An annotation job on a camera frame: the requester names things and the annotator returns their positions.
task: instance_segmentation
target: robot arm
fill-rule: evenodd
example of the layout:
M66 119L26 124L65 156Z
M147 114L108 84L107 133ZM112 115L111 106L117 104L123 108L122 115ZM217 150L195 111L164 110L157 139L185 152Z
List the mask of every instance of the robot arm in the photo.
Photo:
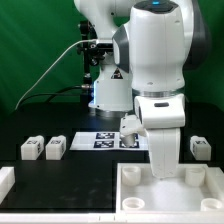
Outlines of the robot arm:
M74 0L76 8L93 25L99 41L112 41L117 31L113 17L129 16L133 5L141 0Z
M121 120L121 137L127 146L134 142L133 133L147 137L157 178L175 176L179 162L180 127L185 125L182 70L194 41L192 1L138 3L113 38L115 62L133 75L137 95L136 115Z

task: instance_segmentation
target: white platform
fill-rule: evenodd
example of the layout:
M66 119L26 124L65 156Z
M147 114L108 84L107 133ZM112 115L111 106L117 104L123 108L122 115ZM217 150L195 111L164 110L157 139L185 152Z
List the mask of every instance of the white platform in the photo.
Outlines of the white platform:
M137 186L127 186L122 183L122 168L131 165L141 168L141 182ZM191 187L185 183L185 170L189 167L205 169L203 186ZM144 208L134 211L135 213L200 212L201 201L205 198L215 198L224 202L224 174L219 168L208 168L207 165L179 165L175 178L159 180L152 176L150 164L119 164L117 213L124 212L122 201L130 197L139 198L145 202Z

